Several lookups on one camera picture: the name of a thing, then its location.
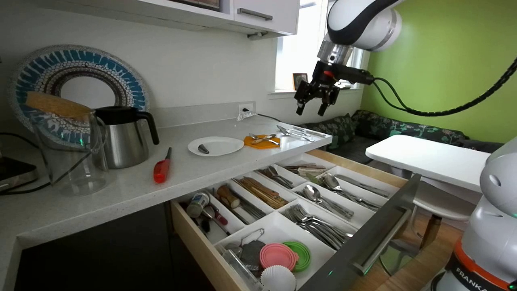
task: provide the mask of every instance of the pink silicone lid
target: pink silicone lid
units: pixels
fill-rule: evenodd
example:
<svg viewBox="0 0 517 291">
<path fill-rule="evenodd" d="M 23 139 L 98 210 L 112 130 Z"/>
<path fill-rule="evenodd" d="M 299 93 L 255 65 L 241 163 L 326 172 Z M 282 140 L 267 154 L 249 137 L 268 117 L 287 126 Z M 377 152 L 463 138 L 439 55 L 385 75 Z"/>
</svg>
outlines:
<svg viewBox="0 0 517 291">
<path fill-rule="evenodd" d="M 260 250 L 260 263 L 264 269 L 280 265 L 292 271 L 298 258 L 297 253 L 281 243 L 270 243 Z"/>
</svg>

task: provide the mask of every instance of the white table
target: white table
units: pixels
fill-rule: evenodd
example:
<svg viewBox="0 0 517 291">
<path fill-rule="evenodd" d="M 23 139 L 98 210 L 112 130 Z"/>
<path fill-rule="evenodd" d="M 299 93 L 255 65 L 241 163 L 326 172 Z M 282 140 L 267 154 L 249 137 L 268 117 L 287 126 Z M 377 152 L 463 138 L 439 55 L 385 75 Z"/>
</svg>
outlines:
<svg viewBox="0 0 517 291">
<path fill-rule="evenodd" d="M 405 135 L 394 135 L 366 149 L 366 156 L 481 193 L 479 176 L 489 153 Z"/>
<path fill-rule="evenodd" d="M 149 159 L 134 167 L 110 170 L 112 180 L 104 189 L 87 196 L 63 196 L 51 187 L 37 192 L 0 196 L 0 289 L 12 290 L 23 249 L 55 240 L 169 201 L 283 159 L 332 142 L 332 136 L 313 137 L 314 142 L 281 137 L 281 146 L 257 150 L 244 147 L 224 156 L 202 157 L 187 149 L 192 140 L 206 136 L 243 139 L 249 133 L 279 133 L 277 125 L 262 117 L 235 119 L 158 129 L 159 145 L 150 145 Z M 153 167 L 172 147 L 169 178 L 153 181 Z M 37 151 L 6 153 L 20 161 L 41 165 Z M 42 184 L 35 182 L 29 188 Z"/>
</svg>

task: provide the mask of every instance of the stainless steel kettle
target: stainless steel kettle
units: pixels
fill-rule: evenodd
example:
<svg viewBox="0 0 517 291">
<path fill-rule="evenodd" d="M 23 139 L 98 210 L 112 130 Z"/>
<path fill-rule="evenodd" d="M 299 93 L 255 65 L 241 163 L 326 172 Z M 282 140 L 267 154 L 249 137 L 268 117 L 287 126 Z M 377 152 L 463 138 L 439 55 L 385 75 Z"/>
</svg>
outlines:
<svg viewBox="0 0 517 291">
<path fill-rule="evenodd" d="M 128 106 L 108 106 L 96 109 L 95 114 L 106 124 L 104 151 L 110 169 L 138 165 L 149 157 L 147 142 L 138 120 L 147 121 L 153 143 L 160 143 L 155 120 L 149 112 L 140 112 Z"/>
</svg>

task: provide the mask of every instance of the picture frame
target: picture frame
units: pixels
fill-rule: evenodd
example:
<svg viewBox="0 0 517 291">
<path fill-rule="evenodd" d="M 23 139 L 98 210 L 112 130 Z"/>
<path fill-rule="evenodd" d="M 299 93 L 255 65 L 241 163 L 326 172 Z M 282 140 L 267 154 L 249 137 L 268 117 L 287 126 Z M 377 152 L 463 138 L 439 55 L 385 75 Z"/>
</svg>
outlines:
<svg viewBox="0 0 517 291">
<path fill-rule="evenodd" d="M 309 78 L 307 73 L 293 73 L 293 87 L 294 90 L 298 90 L 302 81 L 308 82 Z"/>
</svg>

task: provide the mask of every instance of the wall outlet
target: wall outlet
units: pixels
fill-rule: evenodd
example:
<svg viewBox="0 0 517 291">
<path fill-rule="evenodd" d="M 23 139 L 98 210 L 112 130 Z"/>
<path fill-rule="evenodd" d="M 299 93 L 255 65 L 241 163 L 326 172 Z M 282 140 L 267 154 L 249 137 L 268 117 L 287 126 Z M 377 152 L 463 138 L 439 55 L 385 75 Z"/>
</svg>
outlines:
<svg viewBox="0 0 517 291">
<path fill-rule="evenodd" d="M 255 102 L 240 103 L 237 115 L 239 115 L 239 113 L 241 113 L 244 108 L 247 108 L 249 111 L 255 112 Z"/>
</svg>

